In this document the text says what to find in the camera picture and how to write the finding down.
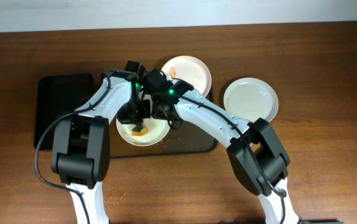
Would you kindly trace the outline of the orange green sponge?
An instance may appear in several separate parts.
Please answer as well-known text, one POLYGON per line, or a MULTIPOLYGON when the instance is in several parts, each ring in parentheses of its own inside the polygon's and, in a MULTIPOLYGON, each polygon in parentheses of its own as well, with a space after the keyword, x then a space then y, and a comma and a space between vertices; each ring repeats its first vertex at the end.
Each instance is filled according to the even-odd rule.
POLYGON ((136 124, 131 129, 131 134, 133 136, 143 136, 149 132, 148 128, 144 124, 136 124))

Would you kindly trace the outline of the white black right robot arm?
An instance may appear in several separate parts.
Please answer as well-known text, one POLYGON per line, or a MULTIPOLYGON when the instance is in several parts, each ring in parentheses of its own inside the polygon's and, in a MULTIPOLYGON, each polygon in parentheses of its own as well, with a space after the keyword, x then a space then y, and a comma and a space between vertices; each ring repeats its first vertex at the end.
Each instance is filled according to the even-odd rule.
POLYGON ((238 182, 258 196, 266 223, 298 223, 287 191, 288 154, 270 123, 229 114, 183 81, 146 84, 157 114, 171 121, 188 121, 226 148, 238 182))

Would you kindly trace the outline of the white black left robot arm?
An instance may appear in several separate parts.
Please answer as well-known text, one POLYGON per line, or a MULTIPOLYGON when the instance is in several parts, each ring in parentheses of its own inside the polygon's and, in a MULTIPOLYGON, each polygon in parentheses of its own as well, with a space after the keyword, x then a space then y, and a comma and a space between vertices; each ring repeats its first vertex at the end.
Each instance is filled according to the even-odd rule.
POLYGON ((144 67, 103 74, 100 89, 74 112, 54 122, 52 171, 70 192, 78 223, 109 223, 102 181, 109 168, 109 124, 116 115, 131 124, 146 116, 138 97, 144 67))

